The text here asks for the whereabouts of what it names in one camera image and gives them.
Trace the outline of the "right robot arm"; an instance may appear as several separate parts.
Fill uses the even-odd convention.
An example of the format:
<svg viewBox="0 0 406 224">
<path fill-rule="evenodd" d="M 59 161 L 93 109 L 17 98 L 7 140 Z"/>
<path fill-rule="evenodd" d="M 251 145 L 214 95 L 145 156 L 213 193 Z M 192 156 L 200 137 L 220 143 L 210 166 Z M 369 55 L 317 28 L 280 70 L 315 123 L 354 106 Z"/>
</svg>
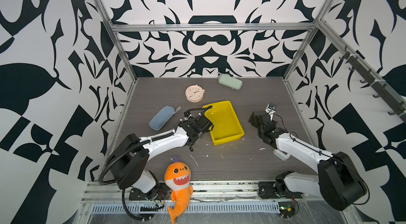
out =
<svg viewBox="0 0 406 224">
<path fill-rule="evenodd" d="M 309 194 L 322 198 L 333 209 L 343 211 L 350 205 L 357 205 L 363 196 L 370 196 L 367 183 L 347 154 L 332 153 L 310 145 L 299 139 L 295 132 L 279 127 L 274 116 L 276 106 L 270 103 L 264 111 L 252 112 L 248 122 L 257 129 L 259 138 L 273 148 L 276 157 L 282 161 L 294 157 L 315 174 L 283 172 L 273 183 L 259 183 L 259 197 L 293 198 L 298 194 Z"/>
</svg>

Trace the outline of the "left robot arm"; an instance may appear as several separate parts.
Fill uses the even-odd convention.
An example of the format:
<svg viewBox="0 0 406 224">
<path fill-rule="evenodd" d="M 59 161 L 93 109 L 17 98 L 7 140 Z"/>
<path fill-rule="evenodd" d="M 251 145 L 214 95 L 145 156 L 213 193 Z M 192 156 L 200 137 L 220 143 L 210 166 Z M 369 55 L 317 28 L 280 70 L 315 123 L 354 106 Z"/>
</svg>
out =
<svg viewBox="0 0 406 224">
<path fill-rule="evenodd" d="M 145 194 L 160 189 L 152 172 L 145 169 L 147 162 L 173 148 L 193 145 L 214 129 L 214 124 L 203 114 L 179 121 L 174 129 L 149 137 L 130 134 L 108 157 L 97 182 L 100 185 L 117 184 L 119 189 L 136 188 Z"/>
</svg>

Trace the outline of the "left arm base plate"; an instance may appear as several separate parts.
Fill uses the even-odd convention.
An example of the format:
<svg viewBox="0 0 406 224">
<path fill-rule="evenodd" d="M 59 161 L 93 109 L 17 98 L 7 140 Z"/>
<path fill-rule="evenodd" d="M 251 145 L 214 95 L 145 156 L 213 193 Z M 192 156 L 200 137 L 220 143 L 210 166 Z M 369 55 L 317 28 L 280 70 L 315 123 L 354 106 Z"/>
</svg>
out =
<svg viewBox="0 0 406 224">
<path fill-rule="evenodd" d="M 130 201 L 140 201 L 140 200 L 164 200 L 169 194 L 170 189 L 165 183 L 158 183 L 151 191 L 148 193 L 142 192 L 140 189 L 131 187 L 129 200 Z"/>
</svg>

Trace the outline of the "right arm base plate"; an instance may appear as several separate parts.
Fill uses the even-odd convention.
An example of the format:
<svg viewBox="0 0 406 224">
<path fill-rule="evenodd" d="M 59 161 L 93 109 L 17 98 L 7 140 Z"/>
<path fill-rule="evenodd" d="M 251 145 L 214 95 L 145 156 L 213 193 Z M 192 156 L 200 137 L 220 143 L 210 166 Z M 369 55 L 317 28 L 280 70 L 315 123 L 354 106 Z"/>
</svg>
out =
<svg viewBox="0 0 406 224">
<path fill-rule="evenodd" d="M 261 199 L 302 199 L 301 192 L 290 191 L 282 180 L 273 182 L 259 182 L 258 195 Z"/>
</svg>

